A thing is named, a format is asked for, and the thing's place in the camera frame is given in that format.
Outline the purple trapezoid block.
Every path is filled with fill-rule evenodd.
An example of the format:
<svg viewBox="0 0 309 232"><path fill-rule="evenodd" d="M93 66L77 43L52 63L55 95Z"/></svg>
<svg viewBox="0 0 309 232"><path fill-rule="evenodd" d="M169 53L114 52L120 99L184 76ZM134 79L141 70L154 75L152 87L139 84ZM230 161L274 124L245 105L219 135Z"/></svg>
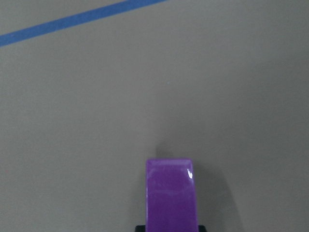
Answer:
<svg viewBox="0 0 309 232"><path fill-rule="evenodd" d="M146 161L147 232L197 232L197 199L191 159Z"/></svg>

